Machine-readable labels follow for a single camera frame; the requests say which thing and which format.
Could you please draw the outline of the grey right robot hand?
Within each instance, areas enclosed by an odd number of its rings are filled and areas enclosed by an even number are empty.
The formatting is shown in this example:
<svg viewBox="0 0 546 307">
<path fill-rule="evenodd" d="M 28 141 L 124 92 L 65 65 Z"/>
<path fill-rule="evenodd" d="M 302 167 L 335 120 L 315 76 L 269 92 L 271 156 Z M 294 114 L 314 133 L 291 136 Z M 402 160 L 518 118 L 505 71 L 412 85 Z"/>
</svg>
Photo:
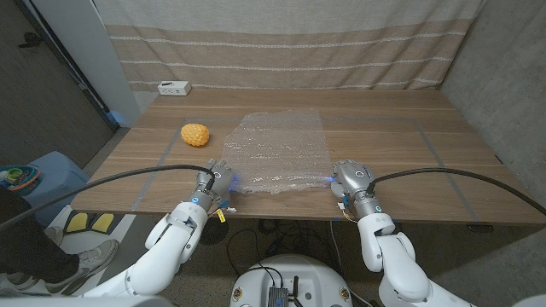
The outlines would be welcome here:
<svg viewBox="0 0 546 307">
<path fill-rule="evenodd" d="M 341 160 L 333 166 L 330 188 L 340 200 L 345 196 L 355 200 L 368 195 L 366 190 L 373 180 L 374 173 L 363 163 L 351 159 Z"/>
</svg>

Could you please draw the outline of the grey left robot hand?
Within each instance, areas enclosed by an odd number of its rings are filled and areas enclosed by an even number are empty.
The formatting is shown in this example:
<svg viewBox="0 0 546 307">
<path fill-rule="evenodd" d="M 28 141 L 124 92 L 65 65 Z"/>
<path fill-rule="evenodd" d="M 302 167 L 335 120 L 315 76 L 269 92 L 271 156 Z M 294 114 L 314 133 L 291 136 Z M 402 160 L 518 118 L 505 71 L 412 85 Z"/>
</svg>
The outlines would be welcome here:
<svg viewBox="0 0 546 307">
<path fill-rule="evenodd" d="M 206 168 L 213 172 L 214 183 L 210 188 L 207 188 L 206 185 L 212 177 L 208 173 L 201 172 L 197 176 L 196 190 L 209 195 L 219 206 L 225 206 L 229 202 L 229 187 L 234 180 L 235 173 L 225 160 L 210 159 Z"/>
</svg>

